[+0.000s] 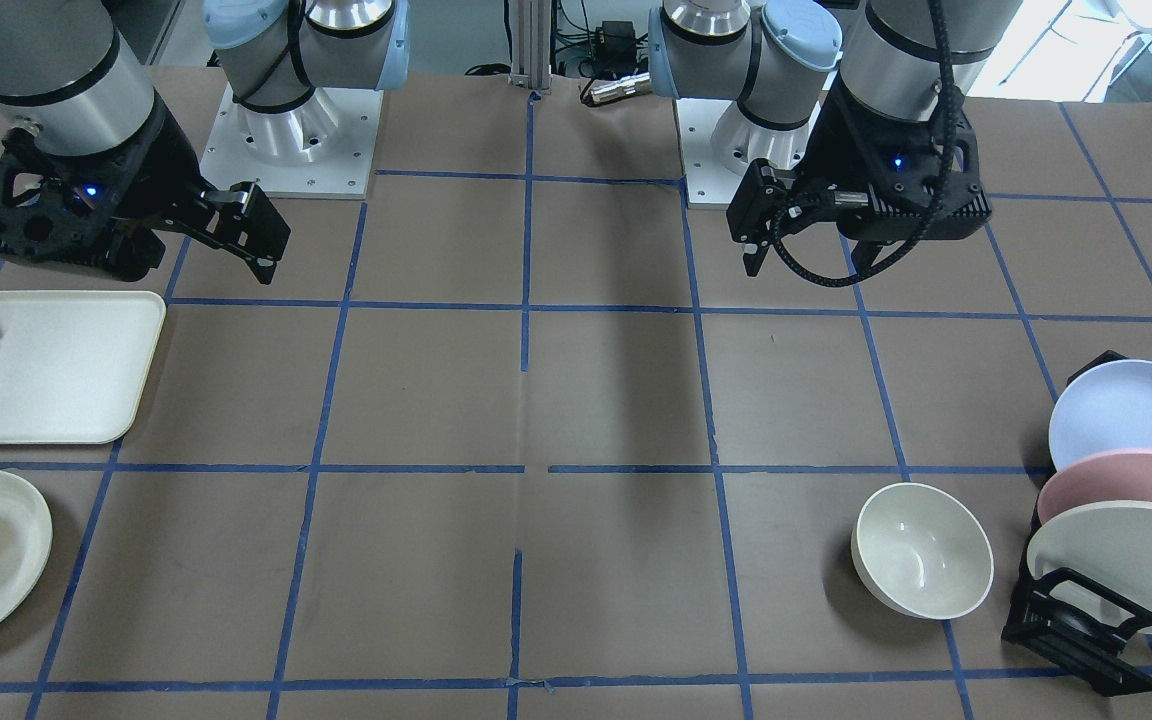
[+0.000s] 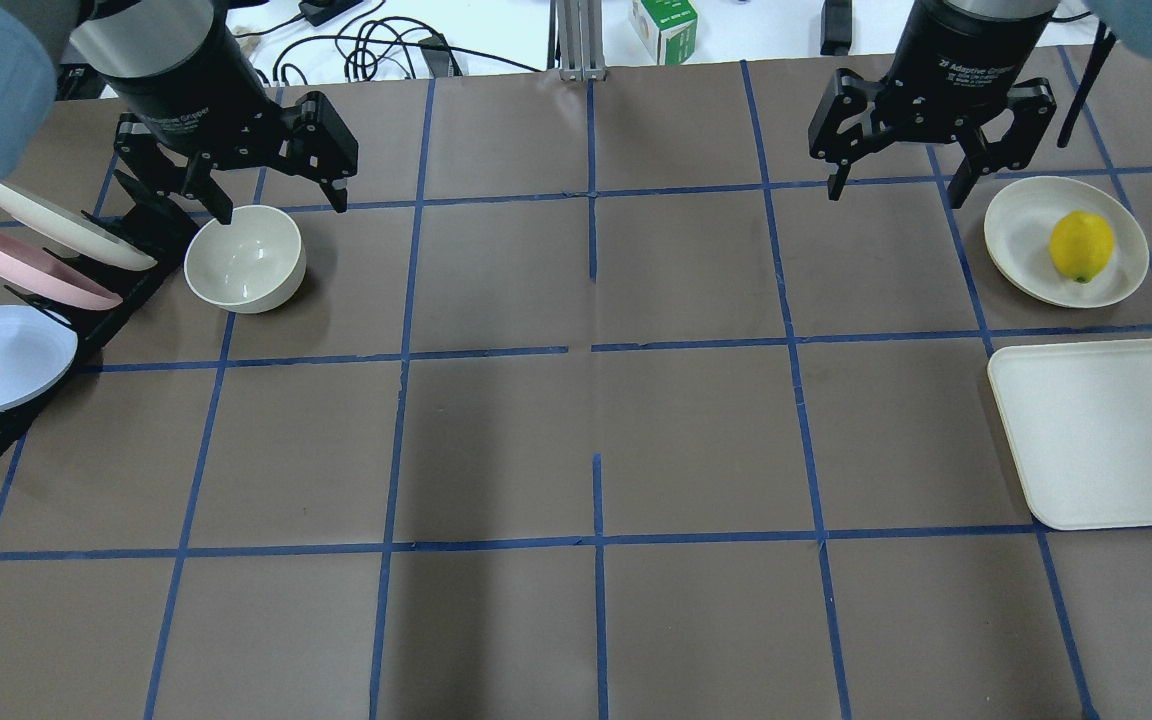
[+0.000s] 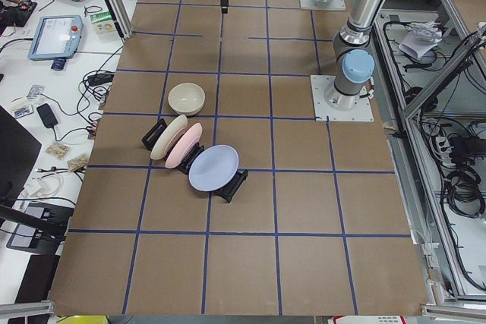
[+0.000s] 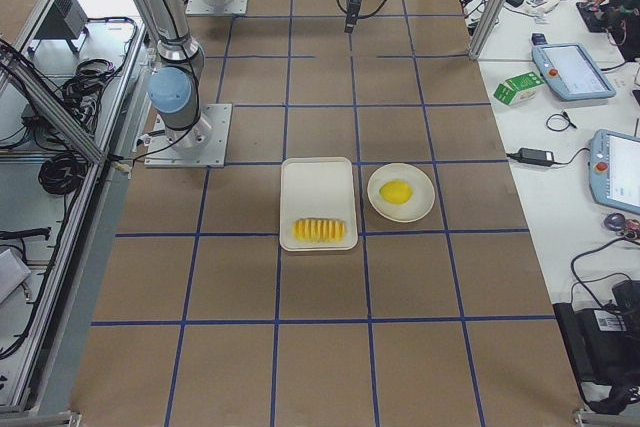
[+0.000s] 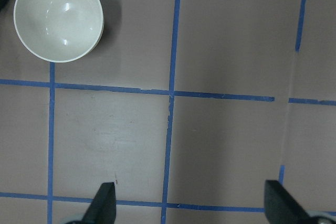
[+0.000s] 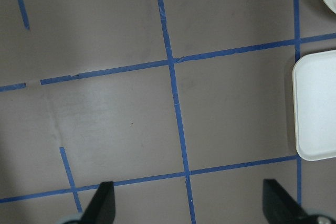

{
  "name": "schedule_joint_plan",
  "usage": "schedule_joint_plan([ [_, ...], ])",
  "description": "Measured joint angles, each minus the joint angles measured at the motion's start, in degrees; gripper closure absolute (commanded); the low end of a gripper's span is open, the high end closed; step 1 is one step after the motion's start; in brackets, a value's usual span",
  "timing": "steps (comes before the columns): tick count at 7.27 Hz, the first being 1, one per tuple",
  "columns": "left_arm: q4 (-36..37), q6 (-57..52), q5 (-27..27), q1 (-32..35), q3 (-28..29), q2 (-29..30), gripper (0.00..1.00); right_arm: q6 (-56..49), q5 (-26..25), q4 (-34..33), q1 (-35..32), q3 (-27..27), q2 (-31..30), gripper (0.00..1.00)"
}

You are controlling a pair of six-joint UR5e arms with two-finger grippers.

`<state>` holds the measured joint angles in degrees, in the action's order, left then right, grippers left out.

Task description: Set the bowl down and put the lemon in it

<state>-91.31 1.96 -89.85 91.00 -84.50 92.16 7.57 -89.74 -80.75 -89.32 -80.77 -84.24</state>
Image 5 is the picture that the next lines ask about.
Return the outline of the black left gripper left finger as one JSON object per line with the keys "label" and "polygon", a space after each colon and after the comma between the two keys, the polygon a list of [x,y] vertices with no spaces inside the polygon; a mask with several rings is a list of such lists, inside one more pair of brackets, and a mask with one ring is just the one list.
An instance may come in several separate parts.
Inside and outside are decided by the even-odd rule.
{"label": "black left gripper left finger", "polygon": [[116,220],[116,191],[114,182],[102,183],[82,218],[83,223],[114,224]]}

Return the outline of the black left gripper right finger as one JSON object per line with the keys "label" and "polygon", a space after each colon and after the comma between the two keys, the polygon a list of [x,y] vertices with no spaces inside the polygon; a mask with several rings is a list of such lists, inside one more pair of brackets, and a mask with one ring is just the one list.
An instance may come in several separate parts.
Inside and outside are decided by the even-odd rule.
{"label": "black left gripper right finger", "polygon": [[266,180],[264,211],[269,223],[315,223],[316,219],[296,202],[277,180]]}

